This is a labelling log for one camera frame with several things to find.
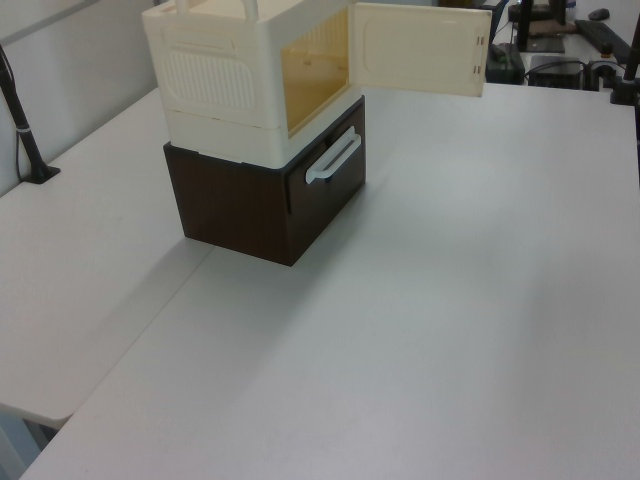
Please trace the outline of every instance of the computer mouse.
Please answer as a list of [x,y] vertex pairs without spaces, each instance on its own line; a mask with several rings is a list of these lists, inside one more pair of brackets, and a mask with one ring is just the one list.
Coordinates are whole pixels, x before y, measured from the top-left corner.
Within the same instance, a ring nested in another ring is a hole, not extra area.
[[589,20],[595,20],[599,22],[601,20],[606,20],[607,18],[609,18],[609,16],[609,10],[607,10],[606,8],[599,8],[589,14]]

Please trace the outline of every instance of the open door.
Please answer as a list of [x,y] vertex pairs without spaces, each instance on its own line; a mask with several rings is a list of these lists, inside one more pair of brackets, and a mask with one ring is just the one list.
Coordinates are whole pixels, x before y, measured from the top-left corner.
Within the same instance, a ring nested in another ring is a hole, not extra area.
[[350,8],[352,83],[482,95],[490,11],[373,3]]

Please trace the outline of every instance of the white table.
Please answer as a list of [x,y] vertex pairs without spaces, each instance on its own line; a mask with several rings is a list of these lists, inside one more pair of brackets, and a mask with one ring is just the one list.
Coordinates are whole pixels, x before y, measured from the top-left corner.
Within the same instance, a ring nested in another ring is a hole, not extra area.
[[365,189],[293,268],[214,248],[24,480],[637,475],[631,108],[366,95]]
[[159,98],[0,199],[0,410],[59,428],[210,251],[182,233]]

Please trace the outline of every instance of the black stand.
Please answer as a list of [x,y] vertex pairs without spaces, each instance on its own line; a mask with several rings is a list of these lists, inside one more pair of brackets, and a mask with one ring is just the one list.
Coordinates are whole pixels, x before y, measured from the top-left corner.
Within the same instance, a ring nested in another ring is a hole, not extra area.
[[615,105],[636,105],[638,94],[640,93],[640,83],[636,80],[638,72],[638,61],[640,61],[640,15],[636,23],[636,32],[633,35],[633,42],[627,60],[627,69],[624,77],[616,78],[616,84],[611,93],[611,103]]
[[1,45],[0,88],[2,89],[4,98],[7,101],[7,106],[9,107],[9,111],[11,112],[13,121],[16,124],[16,131],[20,136],[20,140],[22,140],[24,150],[25,152],[27,152],[27,156],[29,157],[29,161],[31,162],[31,174],[23,178],[22,180],[28,183],[41,185],[51,177],[54,177],[55,175],[60,173],[60,169],[48,166],[46,163],[44,163],[42,157],[40,156],[38,145],[36,145],[36,141],[33,138],[33,133],[31,132],[31,127],[29,126],[29,122],[27,122],[27,117],[24,114],[22,105],[20,104],[20,99],[18,98],[18,93],[16,92],[14,79],[9,69],[9,65],[6,61],[6,56]]
[[523,0],[520,4],[520,18],[516,46],[520,52],[564,53],[564,43],[559,37],[529,38],[533,0]]

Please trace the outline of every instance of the storage box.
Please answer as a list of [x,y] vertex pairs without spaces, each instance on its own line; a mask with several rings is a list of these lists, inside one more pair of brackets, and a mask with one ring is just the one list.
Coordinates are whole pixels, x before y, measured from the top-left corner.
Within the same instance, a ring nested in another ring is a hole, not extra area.
[[361,85],[480,96],[491,12],[180,0],[143,20],[172,145],[279,169]]
[[174,0],[143,20],[185,235],[292,265],[365,181],[360,86],[480,96],[491,12]]

